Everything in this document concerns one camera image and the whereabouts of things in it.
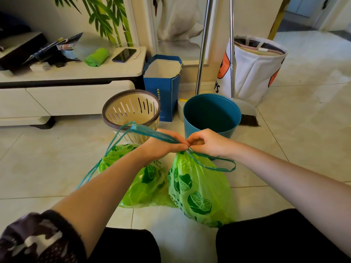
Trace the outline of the black box device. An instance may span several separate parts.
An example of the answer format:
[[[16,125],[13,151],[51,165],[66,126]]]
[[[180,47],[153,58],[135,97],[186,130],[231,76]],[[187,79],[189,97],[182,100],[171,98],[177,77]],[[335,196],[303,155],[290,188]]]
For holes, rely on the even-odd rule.
[[[47,44],[41,32],[27,32],[0,39],[0,71],[16,70]]]

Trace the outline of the black smartphone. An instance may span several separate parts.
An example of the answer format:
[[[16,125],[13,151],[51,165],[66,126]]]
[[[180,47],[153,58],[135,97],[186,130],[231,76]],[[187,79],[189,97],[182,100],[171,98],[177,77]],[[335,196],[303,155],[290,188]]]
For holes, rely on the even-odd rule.
[[[113,62],[125,63],[131,56],[137,52],[137,49],[124,48],[113,59]]]

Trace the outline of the green roll of garbage bags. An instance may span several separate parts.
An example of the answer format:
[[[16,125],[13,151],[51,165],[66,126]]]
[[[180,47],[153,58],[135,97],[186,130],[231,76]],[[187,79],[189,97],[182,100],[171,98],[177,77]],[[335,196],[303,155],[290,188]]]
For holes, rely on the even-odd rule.
[[[98,48],[95,52],[84,58],[85,64],[91,67],[101,66],[110,56],[110,51],[105,48]]]

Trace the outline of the person's left leg black trousers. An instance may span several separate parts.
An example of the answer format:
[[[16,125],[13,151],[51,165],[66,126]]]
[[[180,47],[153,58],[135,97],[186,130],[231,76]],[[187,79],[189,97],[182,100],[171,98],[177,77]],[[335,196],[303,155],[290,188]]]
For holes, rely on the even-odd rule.
[[[161,254],[148,230],[106,227],[87,263],[161,263]]]

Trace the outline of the person's right hand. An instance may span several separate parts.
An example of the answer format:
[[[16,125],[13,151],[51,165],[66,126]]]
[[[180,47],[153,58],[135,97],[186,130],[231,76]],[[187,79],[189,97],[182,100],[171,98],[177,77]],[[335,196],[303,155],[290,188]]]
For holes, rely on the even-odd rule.
[[[210,129],[194,132],[186,140],[189,142],[190,146],[206,145],[206,153],[201,154],[235,160],[235,150],[238,143]]]

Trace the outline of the white charger block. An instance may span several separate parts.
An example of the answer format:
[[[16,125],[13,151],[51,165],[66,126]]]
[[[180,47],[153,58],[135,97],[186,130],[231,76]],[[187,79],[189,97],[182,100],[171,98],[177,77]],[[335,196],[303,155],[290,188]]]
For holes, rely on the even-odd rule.
[[[30,65],[30,69],[35,72],[45,72],[51,69],[51,66],[48,62],[36,62]]]

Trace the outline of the teal plastic waste bin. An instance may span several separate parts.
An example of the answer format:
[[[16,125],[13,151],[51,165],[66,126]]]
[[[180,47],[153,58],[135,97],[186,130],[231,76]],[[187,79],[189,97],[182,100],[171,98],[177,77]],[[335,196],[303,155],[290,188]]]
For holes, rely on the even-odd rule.
[[[242,113],[231,99],[217,94],[199,94],[188,99],[183,107],[185,137],[210,129],[231,138],[239,125]]]

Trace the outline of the blue paper bag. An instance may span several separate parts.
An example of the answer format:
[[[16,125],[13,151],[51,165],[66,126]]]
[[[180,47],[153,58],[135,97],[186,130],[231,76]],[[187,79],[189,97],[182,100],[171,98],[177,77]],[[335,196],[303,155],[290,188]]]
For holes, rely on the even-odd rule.
[[[160,121],[172,122],[177,108],[183,63],[178,56],[156,54],[143,68],[145,90],[160,101]]]

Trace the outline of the clear plastic bag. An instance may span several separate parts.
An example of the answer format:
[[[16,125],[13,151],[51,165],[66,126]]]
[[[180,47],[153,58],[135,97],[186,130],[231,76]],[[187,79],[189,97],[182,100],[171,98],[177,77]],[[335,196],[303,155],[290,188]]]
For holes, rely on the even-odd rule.
[[[62,40],[56,47],[64,57],[73,61],[84,61],[86,57],[99,48],[104,48],[112,52],[116,46],[111,41],[99,35],[90,32],[82,32]]]

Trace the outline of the green drawstring garbage bag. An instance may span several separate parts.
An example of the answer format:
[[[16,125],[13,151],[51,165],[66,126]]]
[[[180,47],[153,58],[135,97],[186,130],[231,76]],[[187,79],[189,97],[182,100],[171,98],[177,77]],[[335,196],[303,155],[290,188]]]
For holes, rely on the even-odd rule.
[[[137,147],[135,144],[112,146],[107,155],[102,158],[98,167],[99,172],[103,172],[114,162]],[[153,161],[137,173],[119,204],[119,207],[122,208],[155,206],[177,207],[169,196],[168,171],[166,171],[165,167],[158,160]]]
[[[168,170],[169,196],[186,217],[198,223],[219,228],[234,222],[234,200],[223,173],[235,169],[233,160],[190,148],[178,152]]]

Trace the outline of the person's right forearm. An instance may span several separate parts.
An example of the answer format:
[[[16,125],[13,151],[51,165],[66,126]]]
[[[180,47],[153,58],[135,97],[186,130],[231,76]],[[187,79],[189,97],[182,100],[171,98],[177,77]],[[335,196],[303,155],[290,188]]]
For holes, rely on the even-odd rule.
[[[239,161],[293,205],[341,251],[351,257],[351,186],[233,141]]]

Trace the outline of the white low cabinet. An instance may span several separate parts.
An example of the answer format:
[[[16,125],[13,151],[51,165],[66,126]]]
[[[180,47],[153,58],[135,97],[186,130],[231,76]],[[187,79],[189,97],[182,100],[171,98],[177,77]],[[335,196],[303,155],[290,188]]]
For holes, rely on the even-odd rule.
[[[99,67],[71,61],[63,67],[34,72],[23,68],[7,75],[0,71],[0,127],[48,124],[54,116],[101,114],[112,96],[131,89],[145,89],[143,66],[146,47],[124,63],[112,58]]]

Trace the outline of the mirror panel with white frame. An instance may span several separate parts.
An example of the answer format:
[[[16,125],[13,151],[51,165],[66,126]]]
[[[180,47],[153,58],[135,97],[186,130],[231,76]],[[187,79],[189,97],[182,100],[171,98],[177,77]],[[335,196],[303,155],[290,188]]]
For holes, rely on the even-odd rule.
[[[143,0],[151,55],[178,56],[185,66],[199,63],[201,44],[208,22],[204,50],[209,64],[219,0],[212,0],[206,21],[208,0]]]

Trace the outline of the person's patterned left sleeve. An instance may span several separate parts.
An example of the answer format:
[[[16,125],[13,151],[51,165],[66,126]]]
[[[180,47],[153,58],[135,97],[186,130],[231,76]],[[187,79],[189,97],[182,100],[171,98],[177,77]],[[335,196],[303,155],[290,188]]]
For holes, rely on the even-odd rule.
[[[0,263],[87,263],[74,227],[58,212],[30,212],[0,236]]]

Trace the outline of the yellow door frame post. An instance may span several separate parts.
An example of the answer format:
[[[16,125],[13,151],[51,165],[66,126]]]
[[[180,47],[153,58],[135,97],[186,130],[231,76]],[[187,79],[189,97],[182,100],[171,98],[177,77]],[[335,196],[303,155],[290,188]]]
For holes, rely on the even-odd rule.
[[[270,30],[270,33],[267,37],[267,39],[269,40],[273,40],[274,37],[276,36],[276,33],[278,32],[278,29],[279,29],[279,26],[283,20],[283,17],[284,17],[284,13],[289,5],[291,0],[283,0],[281,5],[280,5],[280,8],[279,8],[279,11],[278,11],[278,14],[275,18],[275,21],[272,25],[272,28]]]

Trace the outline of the person's left forearm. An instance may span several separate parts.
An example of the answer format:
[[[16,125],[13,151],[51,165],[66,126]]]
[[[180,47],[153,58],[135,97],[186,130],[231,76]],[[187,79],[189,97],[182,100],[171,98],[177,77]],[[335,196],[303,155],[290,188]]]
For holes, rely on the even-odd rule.
[[[139,146],[52,207],[76,230],[86,256],[93,252],[137,173],[152,161]]]

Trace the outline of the stack of leaflets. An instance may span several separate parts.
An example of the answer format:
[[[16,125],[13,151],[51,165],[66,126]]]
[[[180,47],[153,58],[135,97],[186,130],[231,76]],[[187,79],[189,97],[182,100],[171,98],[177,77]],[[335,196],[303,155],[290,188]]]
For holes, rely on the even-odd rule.
[[[65,57],[61,51],[73,50],[81,36],[82,32],[66,39],[58,39],[33,53],[22,63],[22,65],[28,65],[35,62],[47,62],[50,58],[57,58],[59,55],[60,57]]]

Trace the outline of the person's left hand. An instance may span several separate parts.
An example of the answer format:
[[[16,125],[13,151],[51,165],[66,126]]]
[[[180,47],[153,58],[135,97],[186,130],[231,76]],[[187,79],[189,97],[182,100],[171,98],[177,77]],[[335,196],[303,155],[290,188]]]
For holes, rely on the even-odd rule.
[[[173,138],[175,138],[178,143],[176,144],[186,144],[190,146],[189,142],[186,141],[183,137],[181,137],[177,132],[166,130],[166,129],[157,129],[158,132],[167,134]],[[137,156],[143,163],[146,165],[150,164],[153,161],[159,160],[166,155],[168,155],[165,151],[165,145],[168,142],[158,140],[156,138],[150,137],[144,144],[137,148]]]

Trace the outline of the person's leg black trousers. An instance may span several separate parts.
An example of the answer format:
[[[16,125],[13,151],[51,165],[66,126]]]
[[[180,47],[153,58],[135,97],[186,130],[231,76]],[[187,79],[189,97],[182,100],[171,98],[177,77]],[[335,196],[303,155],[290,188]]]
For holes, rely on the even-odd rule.
[[[106,227],[87,263],[161,263],[161,254],[148,230]]]
[[[218,263],[351,263],[297,209],[221,226]]]

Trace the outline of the person's right leg black trousers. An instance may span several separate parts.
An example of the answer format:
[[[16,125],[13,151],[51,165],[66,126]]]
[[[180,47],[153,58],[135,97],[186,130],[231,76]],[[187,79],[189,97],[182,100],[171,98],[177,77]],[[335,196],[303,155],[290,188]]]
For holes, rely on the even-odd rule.
[[[297,209],[221,226],[218,263],[351,263]]]

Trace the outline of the white fabric laundry basket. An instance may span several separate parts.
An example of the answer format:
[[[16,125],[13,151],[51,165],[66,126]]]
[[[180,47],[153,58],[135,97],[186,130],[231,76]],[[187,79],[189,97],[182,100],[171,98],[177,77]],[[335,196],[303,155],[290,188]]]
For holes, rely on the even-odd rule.
[[[235,36],[234,97],[256,106],[273,83],[287,48],[264,38]]]

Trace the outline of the white broom head yellow bristles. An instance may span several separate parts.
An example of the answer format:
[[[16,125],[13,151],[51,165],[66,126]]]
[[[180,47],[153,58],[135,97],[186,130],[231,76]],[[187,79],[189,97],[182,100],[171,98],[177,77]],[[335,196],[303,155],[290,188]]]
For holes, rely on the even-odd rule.
[[[180,121],[184,122],[184,106],[189,98],[187,97],[178,97],[178,117]]]

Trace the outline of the white slotted basket brown rim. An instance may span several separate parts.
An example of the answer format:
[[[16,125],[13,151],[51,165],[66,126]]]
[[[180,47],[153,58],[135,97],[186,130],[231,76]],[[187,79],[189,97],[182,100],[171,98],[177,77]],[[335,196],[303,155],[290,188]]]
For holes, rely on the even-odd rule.
[[[160,101],[154,94],[145,90],[126,90],[114,95],[104,104],[102,117],[117,138],[122,138],[122,144],[141,145],[148,137],[132,132],[124,136],[130,128],[129,125],[124,125],[135,122],[156,130],[160,121]]]

